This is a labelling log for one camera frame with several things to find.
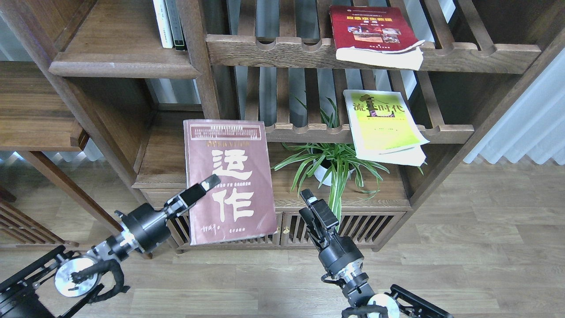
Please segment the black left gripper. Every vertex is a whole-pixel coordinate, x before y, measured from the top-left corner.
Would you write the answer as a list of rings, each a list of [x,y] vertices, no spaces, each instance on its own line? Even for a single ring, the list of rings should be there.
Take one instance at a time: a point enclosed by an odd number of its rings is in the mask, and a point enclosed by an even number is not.
[[[171,236],[167,221],[180,216],[179,213],[172,212],[188,211],[219,183],[218,175],[210,175],[201,183],[196,183],[172,197],[172,208],[165,207],[156,211],[150,204],[145,203],[127,215],[115,211],[123,228],[115,237],[115,254],[127,255],[133,250],[141,254],[153,252]]]

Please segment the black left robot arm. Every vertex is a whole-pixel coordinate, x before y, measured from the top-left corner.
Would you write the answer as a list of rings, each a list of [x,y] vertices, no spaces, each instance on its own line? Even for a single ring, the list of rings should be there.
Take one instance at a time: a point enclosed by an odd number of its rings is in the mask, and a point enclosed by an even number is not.
[[[129,290],[124,283],[121,262],[132,251],[150,253],[171,237],[167,221],[189,211],[220,179],[213,174],[189,189],[181,191],[159,211],[143,204],[121,218],[122,232],[108,237],[86,254],[65,252],[58,246],[1,284],[1,316],[3,318],[52,318],[53,314],[40,302],[37,288],[52,276],[59,294],[79,297],[63,317],[70,318],[89,303],[105,301]]]

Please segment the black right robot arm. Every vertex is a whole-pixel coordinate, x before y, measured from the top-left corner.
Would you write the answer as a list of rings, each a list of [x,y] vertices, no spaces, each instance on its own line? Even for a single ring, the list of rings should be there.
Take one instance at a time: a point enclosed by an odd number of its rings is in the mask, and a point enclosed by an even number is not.
[[[343,318],[399,318],[402,314],[409,318],[452,318],[446,310],[397,284],[392,284],[388,293],[375,293],[362,270],[363,254],[350,237],[337,233],[339,220],[328,204],[309,189],[300,195],[307,206],[299,213],[326,271],[321,280],[339,286],[349,302],[342,311]]]

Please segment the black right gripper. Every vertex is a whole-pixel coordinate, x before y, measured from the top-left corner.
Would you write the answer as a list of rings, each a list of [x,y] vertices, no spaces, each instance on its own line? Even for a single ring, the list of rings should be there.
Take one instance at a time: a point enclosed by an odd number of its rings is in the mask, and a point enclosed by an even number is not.
[[[338,234],[338,219],[326,201],[317,199],[310,189],[301,191],[300,196],[306,207],[299,213],[326,271],[320,279],[353,280],[360,276],[364,256],[351,238]]]

